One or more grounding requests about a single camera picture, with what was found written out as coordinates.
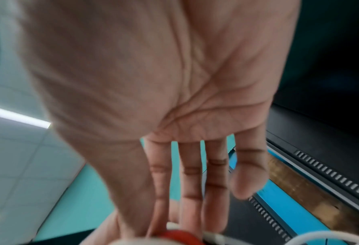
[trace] linear light fixture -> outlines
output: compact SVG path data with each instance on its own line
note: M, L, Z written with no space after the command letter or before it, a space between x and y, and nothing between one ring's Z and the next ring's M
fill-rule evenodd
M12 121L21 122L24 124L37 126L40 128L49 128L49 126L50 126L50 122L48 122L48 121L40 120L40 119L33 118L33 117L28 117L28 116L18 114L18 113L12 112L12 111L4 110L1 108L0 108L0 117L4 118L4 119L12 120Z

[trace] skin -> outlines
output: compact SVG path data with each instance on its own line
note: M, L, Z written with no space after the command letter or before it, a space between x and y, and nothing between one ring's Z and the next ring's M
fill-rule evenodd
M299 1L26 0L18 7L18 50L52 127L96 169L118 208L83 244L158 234L168 220L197 236L220 232L229 190L245 199L263 187L265 124ZM230 134L238 162L228 183ZM169 201L171 141L179 143L180 204Z

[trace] green wall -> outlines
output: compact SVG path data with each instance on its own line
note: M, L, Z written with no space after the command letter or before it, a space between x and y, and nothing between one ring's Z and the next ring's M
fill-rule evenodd
M234 136L228 138L228 151L235 146ZM173 172L170 184L170 198L180 198L180 158L177 142L171 144ZM201 142L202 167L206 169L204 142ZM114 210L108 198L106 187L97 173L85 166L70 185L49 217L40 228L35 241L59 237L75 232L90 230Z

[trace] brown wooden panel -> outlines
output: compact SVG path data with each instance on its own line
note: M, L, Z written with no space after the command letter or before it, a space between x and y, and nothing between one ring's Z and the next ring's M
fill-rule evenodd
M270 179L331 230L359 235L359 212L268 154Z

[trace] ceiling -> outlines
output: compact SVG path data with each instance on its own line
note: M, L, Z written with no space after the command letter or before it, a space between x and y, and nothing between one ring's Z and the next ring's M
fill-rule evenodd
M13 51L0 0L0 108L46 120ZM0 118L0 245L31 241L83 160L52 129Z

